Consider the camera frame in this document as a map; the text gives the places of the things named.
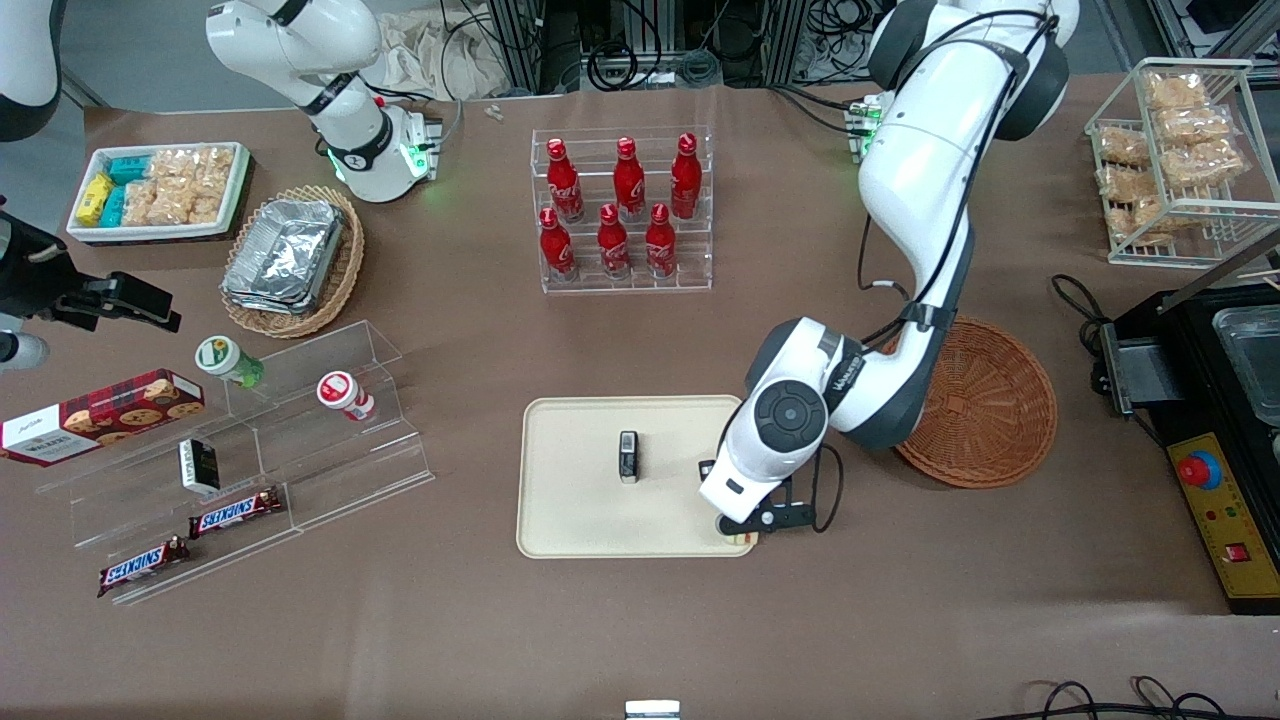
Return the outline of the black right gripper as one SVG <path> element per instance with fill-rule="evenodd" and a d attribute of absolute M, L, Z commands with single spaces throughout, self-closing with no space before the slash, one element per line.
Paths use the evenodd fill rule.
<path fill-rule="evenodd" d="M 31 318 L 50 309 L 63 295 L 77 287 L 77 269 L 67 246 L 54 234 L 1 214 L 1 313 Z M 84 291 L 102 305 L 55 304 L 55 322 L 81 331 L 96 332 L 100 320 L 124 319 L 177 333 L 182 315 L 170 311 L 160 318 L 136 307 L 170 307 L 173 296 L 138 277 L 111 272 L 104 278 L 88 278 Z"/>

